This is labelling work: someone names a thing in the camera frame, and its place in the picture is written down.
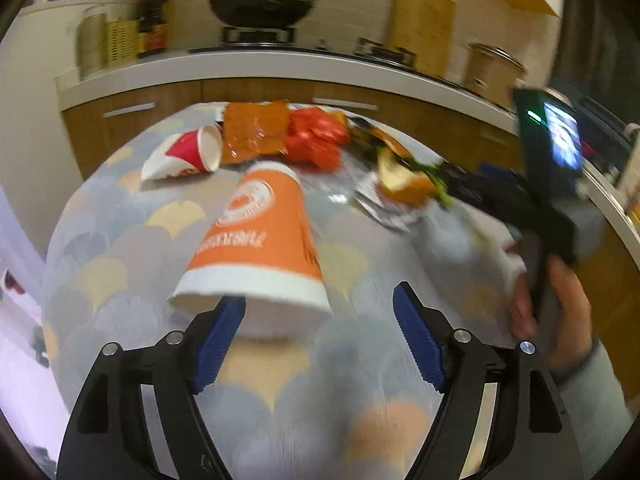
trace cutting board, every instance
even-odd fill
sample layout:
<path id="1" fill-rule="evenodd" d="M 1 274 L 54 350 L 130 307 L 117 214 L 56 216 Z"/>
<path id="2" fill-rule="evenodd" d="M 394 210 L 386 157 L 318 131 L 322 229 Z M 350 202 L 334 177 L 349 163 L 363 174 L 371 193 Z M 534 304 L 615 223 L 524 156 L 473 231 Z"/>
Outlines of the cutting board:
<path id="1" fill-rule="evenodd" d="M 455 13 L 451 0 L 393 0 L 385 46 L 410 50 L 418 72 L 444 77 Z"/>

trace small screen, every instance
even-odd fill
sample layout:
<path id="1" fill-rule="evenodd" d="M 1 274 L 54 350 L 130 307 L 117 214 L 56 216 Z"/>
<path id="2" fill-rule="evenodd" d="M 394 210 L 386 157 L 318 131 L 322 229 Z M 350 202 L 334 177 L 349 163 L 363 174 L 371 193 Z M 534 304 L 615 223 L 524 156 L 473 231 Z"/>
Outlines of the small screen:
<path id="1" fill-rule="evenodd" d="M 582 165 L 582 150 L 577 121 L 567 112 L 549 103 L 545 103 L 545 114 L 554 161 L 563 168 L 579 170 Z"/>

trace white countertop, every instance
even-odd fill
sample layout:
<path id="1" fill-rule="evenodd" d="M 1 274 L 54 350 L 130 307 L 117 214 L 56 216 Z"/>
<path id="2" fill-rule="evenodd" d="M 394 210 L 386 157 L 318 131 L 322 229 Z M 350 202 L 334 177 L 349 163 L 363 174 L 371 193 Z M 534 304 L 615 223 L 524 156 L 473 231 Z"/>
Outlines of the white countertop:
<path id="1" fill-rule="evenodd" d="M 516 132 L 513 114 L 446 82 L 358 59 L 315 52 L 169 52 L 89 76 L 61 90 L 58 103 L 60 110 L 66 110 L 94 99 L 148 86 L 233 77 L 305 79 L 382 90 L 450 108 L 505 131 Z"/>

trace pot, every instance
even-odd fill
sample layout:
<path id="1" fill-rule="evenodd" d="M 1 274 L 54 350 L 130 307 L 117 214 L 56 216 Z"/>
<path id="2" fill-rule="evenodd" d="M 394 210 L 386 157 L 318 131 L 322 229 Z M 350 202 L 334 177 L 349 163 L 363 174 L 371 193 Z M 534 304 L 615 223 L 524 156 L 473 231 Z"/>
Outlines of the pot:
<path id="1" fill-rule="evenodd" d="M 231 27 L 287 28 L 304 18 L 317 0 L 209 0 L 213 13 Z"/>
<path id="2" fill-rule="evenodd" d="M 492 103 L 512 109 L 511 89 L 527 70 L 501 48 L 482 43 L 473 43 L 469 47 L 471 56 L 464 87 Z"/>

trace red and white paper cup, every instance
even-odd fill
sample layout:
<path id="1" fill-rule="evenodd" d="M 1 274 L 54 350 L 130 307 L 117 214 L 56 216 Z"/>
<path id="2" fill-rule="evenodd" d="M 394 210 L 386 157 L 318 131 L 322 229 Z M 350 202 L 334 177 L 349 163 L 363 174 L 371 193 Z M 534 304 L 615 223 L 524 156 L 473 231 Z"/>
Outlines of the red and white paper cup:
<path id="1" fill-rule="evenodd" d="M 142 180 L 212 173 L 222 159 L 222 135 L 209 125 L 167 137 L 142 166 Z"/>

